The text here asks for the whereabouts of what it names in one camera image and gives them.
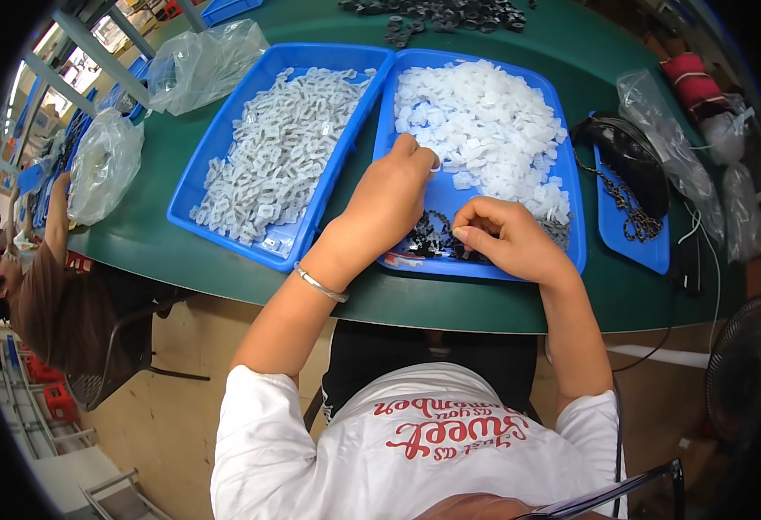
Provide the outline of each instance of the black purse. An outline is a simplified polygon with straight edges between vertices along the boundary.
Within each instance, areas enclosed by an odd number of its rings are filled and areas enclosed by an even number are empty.
[[[615,186],[603,172],[586,167],[577,159],[583,170],[603,179],[617,208],[628,213],[624,224],[626,238],[645,242],[657,237],[661,219],[669,211],[669,182],[663,162],[643,132],[614,112],[598,111],[575,125],[570,134],[575,144],[597,145],[601,161],[622,181]]]

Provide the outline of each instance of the brown shirt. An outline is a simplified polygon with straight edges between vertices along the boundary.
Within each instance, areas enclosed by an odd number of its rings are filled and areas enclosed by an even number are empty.
[[[13,330],[48,366],[71,375],[102,375],[117,323],[114,307],[101,281],[65,267],[45,242],[10,311]]]

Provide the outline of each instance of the chain strap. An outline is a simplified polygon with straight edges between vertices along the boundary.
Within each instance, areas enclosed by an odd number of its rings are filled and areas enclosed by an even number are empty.
[[[632,191],[629,190],[629,187],[626,185],[626,183],[621,181],[620,185],[614,185],[614,182],[606,177],[603,172],[585,166],[582,162],[580,162],[579,157],[577,157],[576,150],[574,151],[574,158],[577,159],[577,166],[583,168],[583,170],[587,172],[592,172],[596,175],[599,175],[600,178],[603,179],[603,185],[606,187],[606,192],[614,198],[614,202],[617,208],[619,210],[626,210],[626,213],[629,215],[624,222],[624,235],[626,236],[627,240],[633,241],[638,239],[641,242],[646,242],[647,240],[655,240],[655,238],[661,232],[663,222],[655,220],[646,214],[640,207],[635,205],[635,195],[633,195]],[[614,170],[609,168],[606,163],[601,162],[601,164],[608,168],[610,172],[614,173]],[[634,234],[629,232],[629,230],[632,228],[634,228]]]

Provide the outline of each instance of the silver bangle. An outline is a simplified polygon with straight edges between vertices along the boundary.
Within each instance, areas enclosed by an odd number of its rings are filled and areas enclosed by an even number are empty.
[[[328,296],[329,298],[335,299],[338,302],[340,302],[341,304],[344,304],[345,302],[349,301],[349,293],[338,293],[338,292],[333,291],[331,289],[326,289],[325,287],[323,287],[320,284],[320,282],[318,282],[317,280],[311,278],[311,276],[308,276],[308,273],[306,273],[300,267],[300,262],[295,262],[294,263],[294,270],[300,276],[300,278],[302,278],[303,280],[305,280],[306,282],[308,282],[309,284],[314,286],[319,292],[321,292],[322,294]]]

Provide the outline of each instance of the green table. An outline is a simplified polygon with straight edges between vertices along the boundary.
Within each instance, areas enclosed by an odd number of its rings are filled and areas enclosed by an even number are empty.
[[[334,0],[266,0],[240,17],[252,17],[270,43],[336,41],[384,45],[386,16],[357,18],[341,12]],[[615,109],[615,78],[626,70],[651,68],[657,59],[622,29],[569,0],[546,0],[527,11],[523,34],[499,30],[490,35],[459,30],[427,31],[413,47],[464,52],[514,63],[548,78],[559,93],[568,123],[591,110]],[[180,16],[149,36],[154,47],[188,28]],[[69,248],[105,264],[203,293],[263,305],[285,275],[258,265],[167,222],[167,204],[187,161],[222,101],[180,117],[153,114],[145,120],[146,143],[140,172],[123,201],[104,221],[72,233]],[[371,161],[380,101],[346,161],[322,224],[341,213]],[[683,120],[680,111],[678,120]],[[594,163],[588,149],[581,160]],[[593,175],[581,172],[588,234],[583,280],[604,332],[665,328],[673,292],[667,280],[611,251],[597,231],[597,188]],[[690,229],[690,218],[673,201],[670,231],[674,240]],[[673,324],[708,322],[715,305],[715,274],[700,299],[677,298]],[[349,287],[351,300],[333,315],[359,321],[411,327],[488,332],[544,333],[539,289],[533,284],[480,279],[403,275],[371,265]],[[743,300],[743,270],[724,265],[720,316]]]

